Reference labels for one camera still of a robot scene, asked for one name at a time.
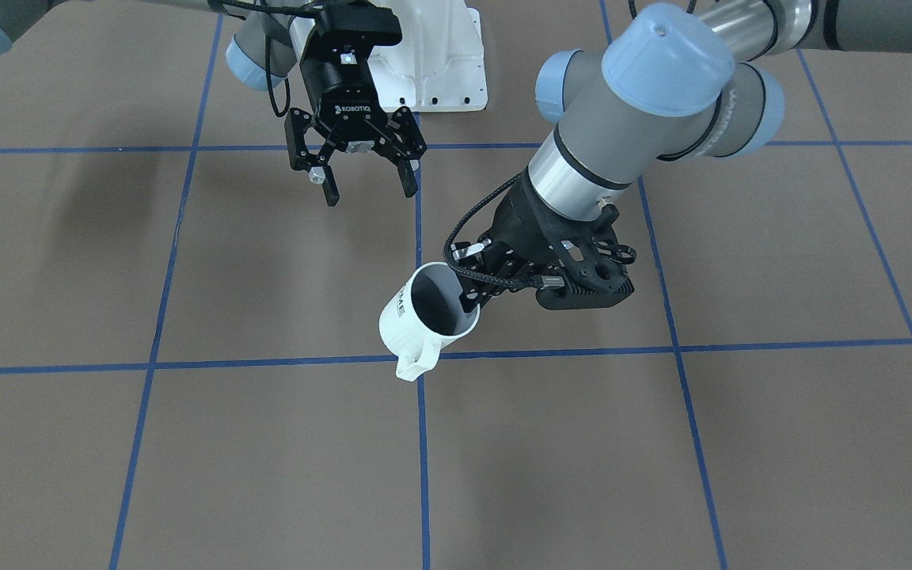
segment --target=brown floor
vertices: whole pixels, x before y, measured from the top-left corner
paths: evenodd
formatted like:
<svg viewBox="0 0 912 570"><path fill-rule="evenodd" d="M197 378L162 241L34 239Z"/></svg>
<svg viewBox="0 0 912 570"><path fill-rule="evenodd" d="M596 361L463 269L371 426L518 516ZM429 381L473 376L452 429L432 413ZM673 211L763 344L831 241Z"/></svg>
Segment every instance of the brown floor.
<svg viewBox="0 0 912 570"><path fill-rule="evenodd" d="M629 22L471 5L488 109L420 117L416 199L336 156L333 209L232 19L73 2L0 58L0 568L912 568L912 55L762 60L776 140L619 204L633 298L497 299L407 383L382 304Z"/></svg>

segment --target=robotiq logo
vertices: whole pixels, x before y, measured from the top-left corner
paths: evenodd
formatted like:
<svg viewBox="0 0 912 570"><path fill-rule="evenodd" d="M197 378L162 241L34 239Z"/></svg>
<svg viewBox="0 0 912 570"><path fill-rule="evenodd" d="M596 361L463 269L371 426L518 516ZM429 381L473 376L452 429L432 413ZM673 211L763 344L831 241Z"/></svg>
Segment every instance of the robotiq logo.
<svg viewBox="0 0 912 570"><path fill-rule="evenodd" d="M358 111L372 112L372 108L368 107L368 105L366 105L366 104L352 104L352 105L337 104L337 105L333 105L333 107L336 109L337 115L339 115L342 112L358 112Z"/></svg>

